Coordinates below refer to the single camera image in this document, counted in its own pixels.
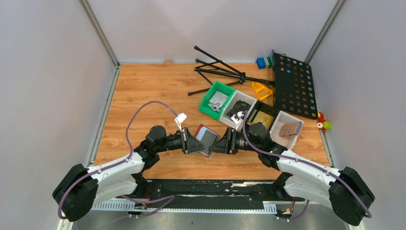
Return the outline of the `red leather card holder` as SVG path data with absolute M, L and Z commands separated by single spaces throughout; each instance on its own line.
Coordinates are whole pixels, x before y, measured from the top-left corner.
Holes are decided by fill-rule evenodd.
M 220 139 L 218 133 L 214 132 L 212 129 L 203 124 L 200 124 L 198 126 L 194 137 L 208 147 L 212 146 L 214 143 L 216 143 L 216 141 Z

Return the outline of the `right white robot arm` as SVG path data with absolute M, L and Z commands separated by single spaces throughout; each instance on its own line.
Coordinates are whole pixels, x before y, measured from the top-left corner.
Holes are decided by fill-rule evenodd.
M 225 154 L 255 151 L 265 166 L 281 172 L 273 187 L 279 200 L 291 196 L 322 204 L 352 226 L 372 216 L 369 208 L 375 196 L 355 169 L 337 169 L 301 157 L 273 141 L 262 123 L 244 126 L 241 131 L 229 127 L 209 150 Z

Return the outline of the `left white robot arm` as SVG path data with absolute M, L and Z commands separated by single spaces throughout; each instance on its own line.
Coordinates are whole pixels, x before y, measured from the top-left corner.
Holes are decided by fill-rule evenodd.
M 143 197 L 147 191 L 143 172 L 159 161 L 160 152 L 168 150 L 190 154 L 208 150 L 208 146 L 188 128 L 167 135 L 163 126 L 154 126 L 138 147 L 119 159 L 88 168 L 74 165 L 52 192 L 60 218 L 77 221 L 95 205 L 121 195 Z

